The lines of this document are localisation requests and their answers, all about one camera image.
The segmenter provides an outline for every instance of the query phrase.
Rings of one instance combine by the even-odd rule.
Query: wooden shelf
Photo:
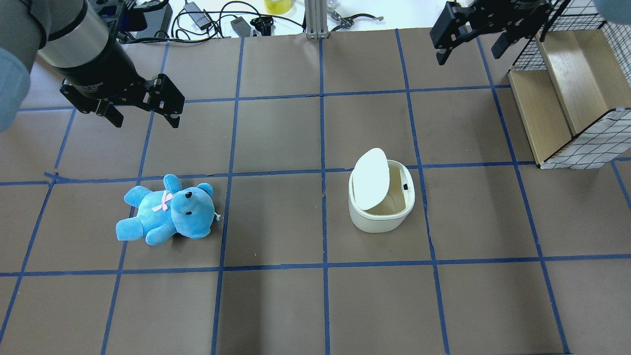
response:
[[[548,32],[538,43],[572,136],[610,109],[631,107],[631,88],[601,30]]]
[[[535,162],[541,165],[572,139],[546,70],[510,71],[510,85]]]

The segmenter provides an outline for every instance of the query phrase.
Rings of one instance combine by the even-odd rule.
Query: white plastic bin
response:
[[[414,207],[414,183],[405,165],[379,148],[364,154],[348,180],[351,220],[368,233],[397,228]]]

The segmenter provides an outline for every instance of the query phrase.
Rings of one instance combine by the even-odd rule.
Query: pink bow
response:
[[[173,194],[169,193],[167,194],[166,190],[162,193],[162,203],[157,205],[156,207],[153,207],[152,210],[154,212],[158,212],[160,209],[162,209],[163,211],[168,210],[168,206],[167,206],[167,201],[170,201],[173,199]]]

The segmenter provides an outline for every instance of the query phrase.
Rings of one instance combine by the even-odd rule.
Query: plush toy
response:
[[[201,183],[182,189],[177,176],[164,177],[165,191],[152,191],[136,186],[125,194],[125,202],[136,207],[138,214],[116,224],[119,241],[145,237],[147,244],[166,242],[175,233],[199,239],[210,233],[213,219],[219,220],[213,205],[213,187]]]

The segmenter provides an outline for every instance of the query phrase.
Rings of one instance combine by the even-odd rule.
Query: yellow object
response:
[[[292,0],[264,0],[265,10],[272,15],[282,15],[292,8]]]

